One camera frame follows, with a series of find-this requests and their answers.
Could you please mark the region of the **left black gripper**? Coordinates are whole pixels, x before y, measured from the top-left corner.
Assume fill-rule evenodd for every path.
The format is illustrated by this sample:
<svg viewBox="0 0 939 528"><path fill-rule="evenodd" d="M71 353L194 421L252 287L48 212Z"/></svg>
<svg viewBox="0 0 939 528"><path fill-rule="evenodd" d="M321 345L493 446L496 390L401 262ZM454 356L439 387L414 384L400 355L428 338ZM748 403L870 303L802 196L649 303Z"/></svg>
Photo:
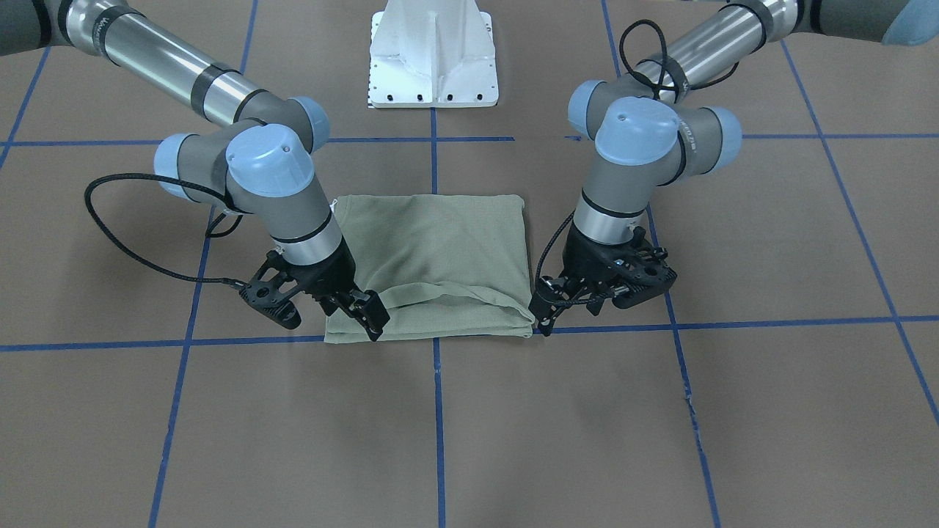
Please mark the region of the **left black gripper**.
<svg viewBox="0 0 939 528"><path fill-rule="evenodd" d="M647 240L639 226L625 243L606 245L592 241L570 227L564 244L563 270L558 277L539 277L539 290L531 294L530 311L536 328L549 337L566 309L584 304L598 315L605 301L627 309L665 294L678 274L668 267L668 252Z"/></svg>

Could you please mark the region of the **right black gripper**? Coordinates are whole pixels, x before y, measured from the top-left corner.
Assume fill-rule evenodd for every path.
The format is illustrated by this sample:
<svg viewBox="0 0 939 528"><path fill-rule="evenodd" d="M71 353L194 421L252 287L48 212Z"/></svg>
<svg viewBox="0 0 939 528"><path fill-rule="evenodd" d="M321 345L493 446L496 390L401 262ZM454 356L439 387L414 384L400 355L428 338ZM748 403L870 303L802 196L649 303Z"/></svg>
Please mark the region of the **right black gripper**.
<svg viewBox="0 0 939 528"><path fill-rule="evenodd" d="M359 337L376 342L389 323L390 315L378 293L358 290L354 283L355 270L354 258L346 243L340 243L325 260L305 266L292 264L284 255L271 250L251 280L239 288L239 297L248 307L279 326L295 329L302 318L292 298L304 293L312 296L329 316L326 341L352 343L355 331L341 328L333 317L341 311L359 324L363 330Z"/></svg>

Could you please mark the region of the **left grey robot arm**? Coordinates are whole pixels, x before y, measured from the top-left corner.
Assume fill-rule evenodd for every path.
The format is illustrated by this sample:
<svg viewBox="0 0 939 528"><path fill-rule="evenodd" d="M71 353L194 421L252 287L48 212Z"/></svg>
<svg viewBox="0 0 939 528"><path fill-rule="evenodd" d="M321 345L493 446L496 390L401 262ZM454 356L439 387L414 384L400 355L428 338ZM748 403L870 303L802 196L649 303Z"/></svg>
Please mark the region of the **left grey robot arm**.
<svg viewBox="0 0 939 528"><path fill-rule="evenodd" d="M666 250L641 227L654 190L730 164L742 127L720 107L683 107L691 92L725 81L747 56L794 33L882 45L916 46L937 34L935 1L728 1L712 17L668 43L647 26L660 50L636 65L624 61L616 81L584 81L570 97L568 120L593 141L596 157L580 199L561 229L563 270L537 274L530 311L550 335L564 311L604 303L628 309L666 294L677 280Z"/></svg>

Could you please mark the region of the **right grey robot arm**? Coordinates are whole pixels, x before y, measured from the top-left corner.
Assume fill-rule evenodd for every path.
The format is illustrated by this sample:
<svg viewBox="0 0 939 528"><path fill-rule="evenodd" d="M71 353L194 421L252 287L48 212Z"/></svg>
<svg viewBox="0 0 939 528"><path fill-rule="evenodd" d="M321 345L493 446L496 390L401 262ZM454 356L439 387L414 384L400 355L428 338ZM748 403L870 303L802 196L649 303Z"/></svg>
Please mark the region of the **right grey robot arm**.
<svg viewBox="0 0 939 528"><path fill-rule="evenodd" d="M210 134L162 140L153 171L101 177L87 185L92 220L132 255L101 220L92 194L105 183L149 180L168 194L215 206L222 216L255 215L273 248L249 280L185 275L190 283L237 290L248 307L286 329L301 324L293 298L309 295L326 315L341 311L366 337L381 337L390 316L379 294L360 290L356 263L315 174L313 155L331 134L323 108L308 97L282 99L125 1L4 1L4 56L70 46L153 84L217 126Z"/></svg>

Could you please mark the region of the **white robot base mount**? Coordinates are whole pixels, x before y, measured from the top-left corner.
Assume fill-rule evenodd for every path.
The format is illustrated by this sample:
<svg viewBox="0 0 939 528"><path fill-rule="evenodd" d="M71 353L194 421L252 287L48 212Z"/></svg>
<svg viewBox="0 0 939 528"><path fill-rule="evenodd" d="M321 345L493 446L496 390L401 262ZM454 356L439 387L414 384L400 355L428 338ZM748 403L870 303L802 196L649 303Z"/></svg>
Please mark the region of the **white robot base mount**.
<svg viewBox="0 0 939 528"><path fill-rule="evenodd" d="M372 14L367 103L487 108L500 99L489 13L475 1L389 1Z"/></svg>

